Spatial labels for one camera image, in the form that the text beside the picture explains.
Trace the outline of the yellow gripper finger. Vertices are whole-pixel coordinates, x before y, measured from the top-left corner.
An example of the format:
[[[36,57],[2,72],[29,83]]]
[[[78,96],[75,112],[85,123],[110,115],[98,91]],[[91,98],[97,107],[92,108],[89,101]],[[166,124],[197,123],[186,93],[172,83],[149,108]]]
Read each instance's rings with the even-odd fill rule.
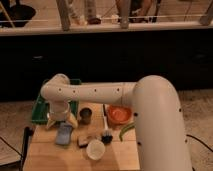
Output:
[[[69,124],[72,125],[73,128],[78,127],[78,121],[72,113],[69,114],[67,121],[68,121]]]
[[[48,119],[47,124],[46,124],[46,130],[49,130],[55,123],[56,123],[55,120]]]

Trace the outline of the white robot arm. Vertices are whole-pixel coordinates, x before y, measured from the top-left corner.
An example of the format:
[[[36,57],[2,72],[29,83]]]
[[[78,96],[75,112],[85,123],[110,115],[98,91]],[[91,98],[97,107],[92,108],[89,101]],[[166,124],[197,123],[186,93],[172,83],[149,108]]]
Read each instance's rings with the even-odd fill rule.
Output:
[[[193,171],[180,100],[164,77],[71,85],[66,75],[57,74],[40,93],[51,112],[71,100],[131,108],[141,171]]]

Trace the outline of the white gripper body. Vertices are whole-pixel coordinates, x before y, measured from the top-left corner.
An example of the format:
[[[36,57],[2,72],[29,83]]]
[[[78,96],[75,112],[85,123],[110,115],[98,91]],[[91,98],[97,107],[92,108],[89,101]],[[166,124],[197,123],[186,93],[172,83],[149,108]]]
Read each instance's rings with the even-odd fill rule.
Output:
[[[68,102],[50,102],[49,118],[55,121],[65,121],[70,114]]]

